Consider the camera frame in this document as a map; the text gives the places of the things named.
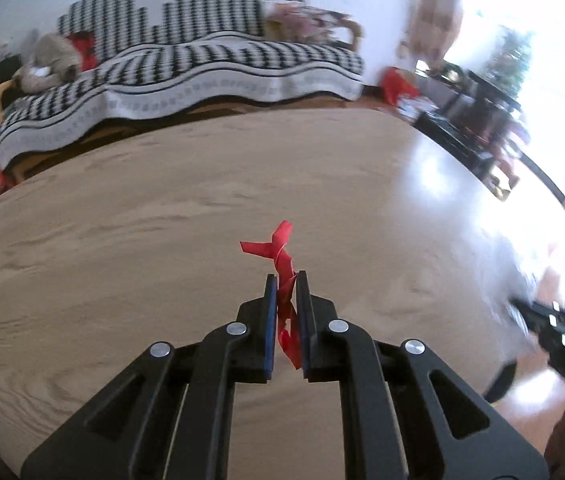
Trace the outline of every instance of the patterned blanket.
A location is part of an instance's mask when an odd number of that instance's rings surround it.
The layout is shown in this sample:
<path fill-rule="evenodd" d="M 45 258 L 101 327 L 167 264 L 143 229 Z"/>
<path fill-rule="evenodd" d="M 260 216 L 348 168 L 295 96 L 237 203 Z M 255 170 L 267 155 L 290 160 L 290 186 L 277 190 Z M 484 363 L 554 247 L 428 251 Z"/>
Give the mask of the patterned blanket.
<path fill-rule="evenodd" d="M 108 9 L 108 0 L 94 1 Z M 188 0 L 182 6 L 178 1 L 176 8 L 189 9 L 184 17 L 192 17 Z M 216 9 L 216 3 L 204 0 L 202 7 Z M 361 93 L 363 63 L 354 52 L 326 45 L 263 41 L 254 34 L 261 31 L 260 25 L 255 27 L 247 19 L 235 25 L 240 21 L 237 11 L 224 12 L 227 20 L 201 13 L 199 25 L 187 19 L 171 28 L 167 25 L 174 23 L 173 16 L 165 7 L 164 27 L 150 29 L 146 20 L 130 20 L 122 27 L 120 20 L 113 20 L 116 32 L 108 35 L 111 27 L 98 24 L 98 8 L 88 2 L 74 4 L 69 18 L 61 17 L 59 30 L 72 33 L 85 27 L 95 31 L 103 62 L 83 72 L 77 81 L 13 102 L 0 126 L 0 168 L 21 153 L 48 152 L 76 142 L 109 118 L 167 117 L 217 96 L 273 103 L 313 92 L 331 92 L 349 100 Z M 261 23 L 255 6 L 245 9 Z M 139 14 L 146 12 L 140 9 Z M 225 28 L 225 21 L 227 27 L 240 30 L 216 30 Z M 181 41 L 189 30 L 198 39 L 164 44 Z"/>

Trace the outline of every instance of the black and white sofa cover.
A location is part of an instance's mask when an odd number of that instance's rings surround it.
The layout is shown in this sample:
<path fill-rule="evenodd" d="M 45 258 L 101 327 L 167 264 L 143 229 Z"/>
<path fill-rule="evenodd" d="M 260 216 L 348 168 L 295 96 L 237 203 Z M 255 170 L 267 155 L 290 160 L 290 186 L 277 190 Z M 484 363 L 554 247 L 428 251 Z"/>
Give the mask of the black and white sofa cover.
<path fill-rule="evenodd" d="M 264 41 L 262 1 L 73 3 L 57 30 L 92 32 L 99 65 L 5 110 L 0 168 L 21 153 L 76 142 L 107 118 L 155 119 L 217 96 L 273 103 L 331 92 L 357 99 L 360 56 L 333 46 Z"/>

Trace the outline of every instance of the red ribbon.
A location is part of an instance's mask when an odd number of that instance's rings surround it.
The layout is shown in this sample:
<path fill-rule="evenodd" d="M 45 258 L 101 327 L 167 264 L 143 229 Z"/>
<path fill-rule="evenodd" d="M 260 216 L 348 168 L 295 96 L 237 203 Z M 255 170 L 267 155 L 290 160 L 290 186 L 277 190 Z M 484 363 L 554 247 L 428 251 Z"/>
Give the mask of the red ribbon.
<path fill-rule="evenodd" d="M 274 261 L 278 272 L 278 292 L 276 303 L 278 305 L 278 343 L 282 351 L 287 354 L 296 370 L 302 366 L 300 351 L 300 328 L 297 322 L 296 310 L 291 303 L 293 285 L 296 283 L 296 273 L 291 265 L 291 256 L 284 250 L 289 241 L 293 225 L 284 220 L 272 235 L 272 241 L 264 244 L 255 242 L 240 242 L 243 252 L 255 254 Z M 291 330 L 287 329 L 287 322 L 291 322 Z"/>

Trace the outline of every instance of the wooden tabletop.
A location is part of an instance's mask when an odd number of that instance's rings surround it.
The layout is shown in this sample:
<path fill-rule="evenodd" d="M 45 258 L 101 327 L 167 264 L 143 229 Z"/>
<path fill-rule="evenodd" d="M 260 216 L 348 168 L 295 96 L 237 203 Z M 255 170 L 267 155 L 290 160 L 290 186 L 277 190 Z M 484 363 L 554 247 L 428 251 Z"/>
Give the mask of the wooden tabletop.
<path fill-rule="evenodd" d="M 273 270 L 239 241 L 283 219 L 296 270 L 340 317 L 424 340 L 484 390 L 524 345 L 506 299 L 531 292 L 551 242 L 517 194 L 499 202 L 373 110 L 202 121 L 45 171 L 0 197 L 0 455 L 18 471 L 149 344 L 235 319 Z M 272 383 L 238 386 L 233 420 L 232 478 L 344 478 L 337 385 L 303 382 L 279 351 Z"/>

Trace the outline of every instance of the cushion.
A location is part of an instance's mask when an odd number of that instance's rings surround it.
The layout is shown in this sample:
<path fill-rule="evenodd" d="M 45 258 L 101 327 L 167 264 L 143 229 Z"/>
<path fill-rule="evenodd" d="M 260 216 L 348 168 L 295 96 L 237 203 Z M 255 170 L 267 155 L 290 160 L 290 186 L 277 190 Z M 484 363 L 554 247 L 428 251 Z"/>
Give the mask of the cushion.
<path fill-rule="evenodd" d="M 98 66 L 96 59 L 96 36 L 88 30 L 74 32 L 67 36 L 67 39 L 79 51 L 82 57 L 82 72 L 92 70 Z"/>

